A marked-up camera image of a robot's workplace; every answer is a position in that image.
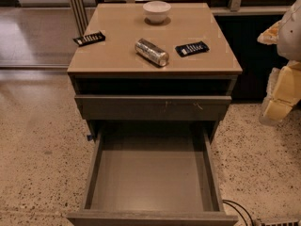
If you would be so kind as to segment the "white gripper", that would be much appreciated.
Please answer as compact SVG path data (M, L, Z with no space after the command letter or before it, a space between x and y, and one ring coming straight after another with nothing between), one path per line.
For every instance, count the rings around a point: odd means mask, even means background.
M260 33L257 42L277 44L279 21ZM261 105L260 123L276 125L301 100L301 62L290 60L281 69L274 68L268 80L267 95Z

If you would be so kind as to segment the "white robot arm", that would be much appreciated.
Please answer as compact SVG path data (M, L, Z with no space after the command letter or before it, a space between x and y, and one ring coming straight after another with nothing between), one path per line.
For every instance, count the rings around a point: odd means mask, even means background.
M261 105L260 122L276 125L301 101L301 0L262 32L257 42L275 44L277 54L288 59L286 66L272 69Z

